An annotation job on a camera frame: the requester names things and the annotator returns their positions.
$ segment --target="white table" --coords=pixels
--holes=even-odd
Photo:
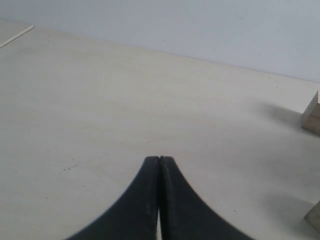
[[[202,199],[257,240],[319,239],[317,83],[35,28],[0,49],[0,233],[64,239],[144,157],[175,157]]]

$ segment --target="wooden cube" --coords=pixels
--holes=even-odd
[[[302,115],[302,128],[320,135],[320,95],[315,94]]]
[[[320,232],[320,202],[318,202],[304,217],[307,222]]]

